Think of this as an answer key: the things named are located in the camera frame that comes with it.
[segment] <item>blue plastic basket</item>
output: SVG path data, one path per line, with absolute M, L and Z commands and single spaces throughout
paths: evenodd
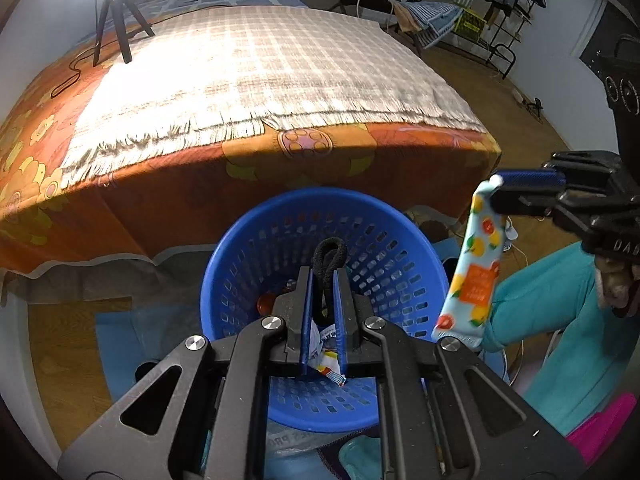
M 349 250 L 352 290 L 373 310 L 428 339 L 448 288 L 431 244 L 401 212 L 362 193 L 318 187 L 277 196 L 242 216 L 213 253 L 200 313 L 211 340 L 240 332 L 258 318 L 257 298 L 296 278 L 318 242 L 338 236 Z M 272 378 L 269 418 L 303 431 L 340 433 L 378 423 L 375 381 L 340 388 L 317 379 Z

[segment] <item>orange object in basket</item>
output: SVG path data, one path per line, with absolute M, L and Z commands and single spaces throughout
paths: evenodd
M 270 316 L 273 312 L 273 305 L 276 302 L 276 295 L 273 292 L 265 292 L 258 298 L 255 304 L 258 314 L 261 316 Z

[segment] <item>turquoise leggings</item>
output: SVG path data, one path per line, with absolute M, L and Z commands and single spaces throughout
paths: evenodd
M 501 283 L 482 342 L 489 352 L 565 329 L 524 399 L 567 435 L 609 399 L 631 358 L 640 323 L 599 309 L 593 256 L 571 245 Z

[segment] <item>beige plaid blanket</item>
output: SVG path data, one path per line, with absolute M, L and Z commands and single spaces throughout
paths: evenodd
M 67 187 L 154 156 L 277 130 L 409 122 L 485 132 L 467 103 L 375 22 L 294 7 L 167 20 L 105 74 L 76 123 Z

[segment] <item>lamp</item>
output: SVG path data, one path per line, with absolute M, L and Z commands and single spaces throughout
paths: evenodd
M 127 7 L 133 14 L 142 29 L 149 35 L 155 36 L 156 34 L 151 29 L 151 25 L 147 22 L 142 15 L 136 4 L 132 0 L 104 0 L 102 3 L 102 9 L 100 10 L 100 19 L 97 23 L 95 31 L 95 47 L 94 47 L 94 66 L 100 61 L 100 49 L 102 47 L 102 37 L 104 35 L 104 25 L 107 21 L 107 15 L 109 9 L 111 9 L 111 17 L 113 18 L 113 26 L 116 29 L 116 37 L 118 38 L 118 44 L 120 45 L 120 52 L 122 53 L 122 59 L 125 63 L 132 61 L 131 49 L 129 47 L 129 37 L 127 35 L 127 29 L 124 24 L 124 7 Z

